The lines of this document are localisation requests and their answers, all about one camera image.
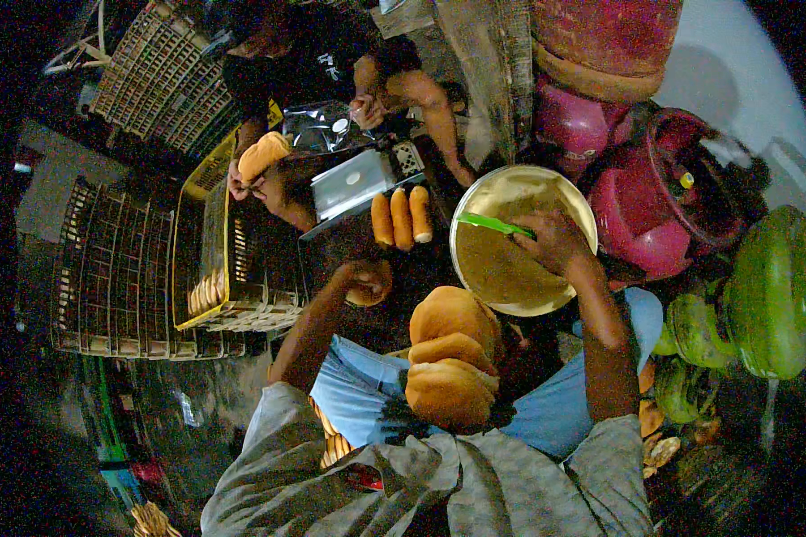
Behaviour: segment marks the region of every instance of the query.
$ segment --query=gray shirt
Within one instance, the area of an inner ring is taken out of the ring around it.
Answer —
[[[635,415],[612,418],[562,465],[498,430],[409,436],[320,471],[326,442],[304,392],[265,388],[242,453],[200,521],[204,535],[402,535],[415,511],[448,500],[452,535],[643,535],[652,531]],[[384,490],[346,478],[374,467]]]

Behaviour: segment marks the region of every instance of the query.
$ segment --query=pink gas cylinder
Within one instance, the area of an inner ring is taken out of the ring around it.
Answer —
[[[537,97],[535,139],[558,149],[555,164],[574,183],[606,147],[630,138],[633,121],[627,111],[631,105],[579,96],[543,75],[537,80]]]
[[[640,102],[663,81],[682,0],[534,0],[536,58],[574,90]]]
[[[721,136],[684,110],[656,113],[642,143],[619,149],[589,193],[602,251],[642,269],[645,281],[730,247],[745,224],[725,169],[700,144]]]

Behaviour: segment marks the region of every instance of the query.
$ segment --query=bowl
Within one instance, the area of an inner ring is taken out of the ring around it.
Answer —
[[[597,226],[588,202],[569,180],[545,167],[517,165],[494,170],[475,181],[454,212],[450,250],[457,276],[466,289],[503,314],[548,314],[567,304],[576,290],[507,235],[460,223],[457,217],[468,211],[507,222],[539,209],[563,210],[596,253]]]

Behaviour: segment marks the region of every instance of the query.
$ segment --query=black t-shirt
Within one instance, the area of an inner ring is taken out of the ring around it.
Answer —
[[[336,9],[294,8],[292,48],[278,59],[227,55],[223,79],[243,119],[266,119],[269,99],[280,107],[355,96],[355,62],[376,49],[377,38]]]

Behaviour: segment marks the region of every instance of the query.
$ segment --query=plastic bag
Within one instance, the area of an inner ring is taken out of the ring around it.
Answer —
[[[179,390],[173,390],[172,394],[182,407],[182,418],[186,425],[199,427],[204,424],[202,408],[193,410],[191,407],[191,398]]]
[[[350,118],[349,105],[323,101],[283,110],[284,136],[300,153],[327,155],[373,144],[376,138]]]

